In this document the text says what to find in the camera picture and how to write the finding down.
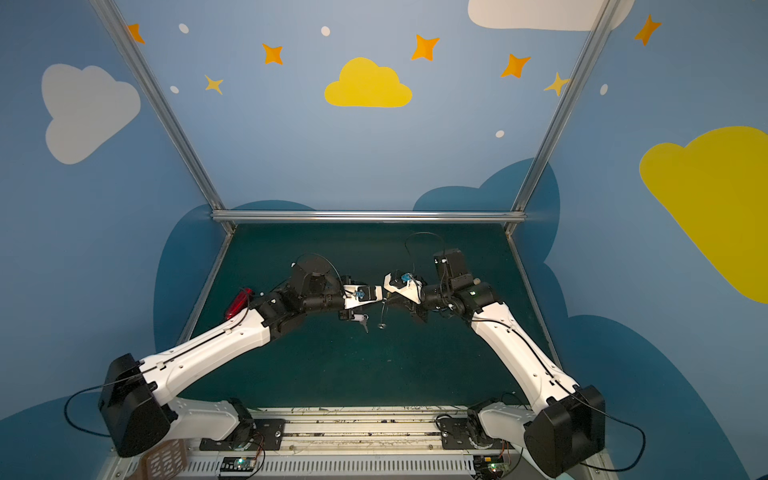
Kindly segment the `silver key with white tag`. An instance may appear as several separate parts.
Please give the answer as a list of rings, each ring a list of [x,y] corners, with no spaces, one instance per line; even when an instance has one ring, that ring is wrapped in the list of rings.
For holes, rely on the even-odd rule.
[[[352,316],[352,321],[355,322],[355,323],[360,324],[364,328],[364,331],[366,333],[369,332],[368,325],[367,325],[367,323],[368,323],[368,315],[367,314],[355,313]]]

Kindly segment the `large keyring with yellow grip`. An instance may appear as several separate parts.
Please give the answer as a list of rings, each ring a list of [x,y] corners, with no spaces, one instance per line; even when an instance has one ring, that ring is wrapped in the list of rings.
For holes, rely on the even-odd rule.
[[[381,307],[381,312],[380,312],[380,317],[378,322],[378,328],[380,330],[384,330],[387,328],[387,322],[386,322],[387,311],[388,311],[388,301],[384,300],[382,302],[382,307]]]

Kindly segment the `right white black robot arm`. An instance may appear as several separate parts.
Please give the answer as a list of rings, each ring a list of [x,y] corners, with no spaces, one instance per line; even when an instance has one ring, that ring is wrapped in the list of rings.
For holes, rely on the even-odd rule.
[[[460,317],[515,378],[528,408],[501,401],[480,408],[473,417],[483,434],[521,447],[527,461],[550,479],[586,466],[604,450],[612,418],[602,393],[579,385],[544,353],[494,288],[470,272],[460,250],[441,252],[433,263],[436,283],[393,271],[377,291],[388,304],[400,303],[418,318],[430,312]]]

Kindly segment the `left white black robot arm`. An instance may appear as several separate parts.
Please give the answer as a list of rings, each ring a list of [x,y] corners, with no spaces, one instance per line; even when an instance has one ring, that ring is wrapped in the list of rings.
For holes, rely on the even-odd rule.
[[[244,304],[218,326],[168,350],[114,359],[97,386],[97,408],[116,453],[129,458],[166,440],[250,437],[246,409],[234,400],[192,402],[180,393],[236,357],[298,328],[313,313],[336,312],[344,321],[362,317],[383,299],[380,286],[342,276],[324,257],[297,260],[290,276],[266,293],[241,292]]]

